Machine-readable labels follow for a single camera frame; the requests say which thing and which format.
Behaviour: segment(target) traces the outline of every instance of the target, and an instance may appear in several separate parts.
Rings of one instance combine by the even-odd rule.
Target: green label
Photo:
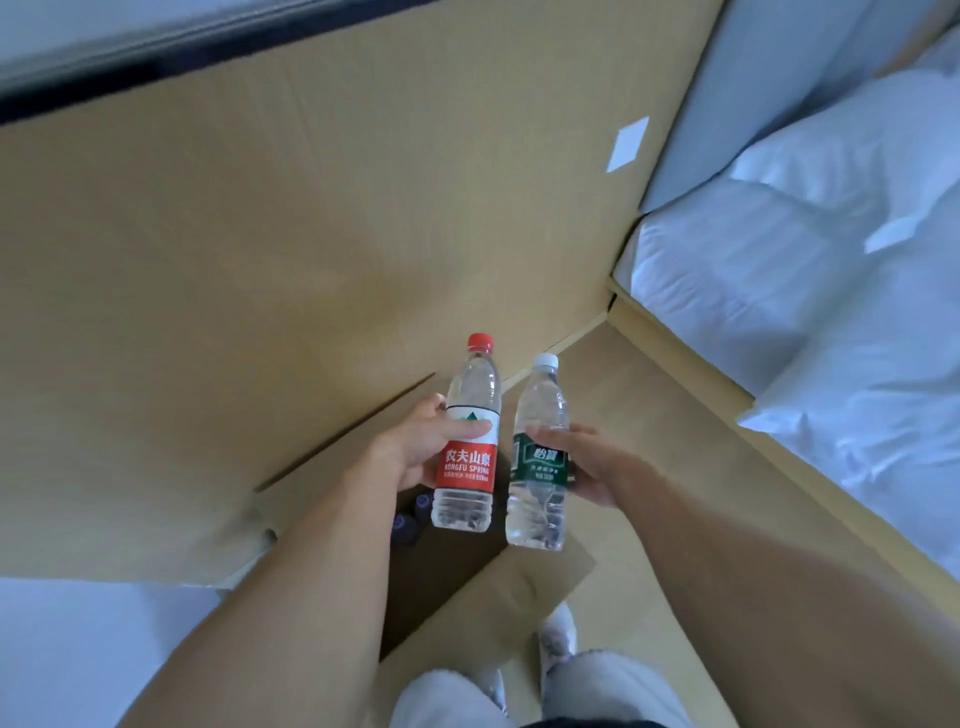
[[[567,464],[563,450],[538,445],[522,432],[514,435],[513,468],[510,471],[512,481],[539,480],[565,487],[569,471]]]

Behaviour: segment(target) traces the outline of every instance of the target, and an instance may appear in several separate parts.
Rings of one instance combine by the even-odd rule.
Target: left hand
[[[447,418],[444,402],[443,395],[431,395],[414,407],[406,420],[373,440],[373,451],[395,458],[403,468],[397,490],[404,491],[418,483],[433,485],[436,467],[427,463],[430,458],[444,449],[450,440],[472,440],[490,431],[490,420]]]

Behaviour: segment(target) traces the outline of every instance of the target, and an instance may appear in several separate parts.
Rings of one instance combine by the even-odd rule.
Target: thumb
[[[441,433],[446,440],[472,440],[490,432],[493,423],[490,420],[448,420],[441,419]]]

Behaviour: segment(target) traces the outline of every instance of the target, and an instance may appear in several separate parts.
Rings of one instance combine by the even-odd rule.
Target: red label
[[[493,492],[496,445],[451,441],[440,453],[438,488]]]

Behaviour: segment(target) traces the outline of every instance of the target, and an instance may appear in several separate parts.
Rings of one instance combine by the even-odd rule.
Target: red bottle cap
[[[467,340],[467,350],[490,353],[493,351],[493,337],[487,333],[472,333]]]

